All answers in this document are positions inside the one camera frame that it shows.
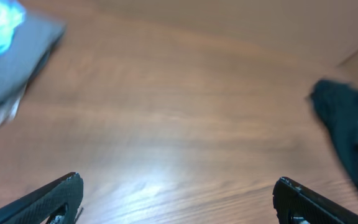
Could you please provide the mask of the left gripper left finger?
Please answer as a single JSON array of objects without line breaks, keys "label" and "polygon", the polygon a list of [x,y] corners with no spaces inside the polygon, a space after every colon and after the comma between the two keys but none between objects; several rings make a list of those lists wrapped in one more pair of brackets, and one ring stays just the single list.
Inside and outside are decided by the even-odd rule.
[{"label": "left gripper left finger", "polygon": [[0,208],[0,224],[72,224],[83,199],[83,179],[70,172]]}]

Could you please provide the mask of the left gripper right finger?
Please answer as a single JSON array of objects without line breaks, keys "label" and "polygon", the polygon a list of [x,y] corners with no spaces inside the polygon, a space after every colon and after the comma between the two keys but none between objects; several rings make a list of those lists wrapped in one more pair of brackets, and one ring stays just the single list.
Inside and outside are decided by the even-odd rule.
[{"label": "left gripper right finger", "polygon": [[276,182],[273,207],[280,224],[358,224],[357,214],[288,177]]}]

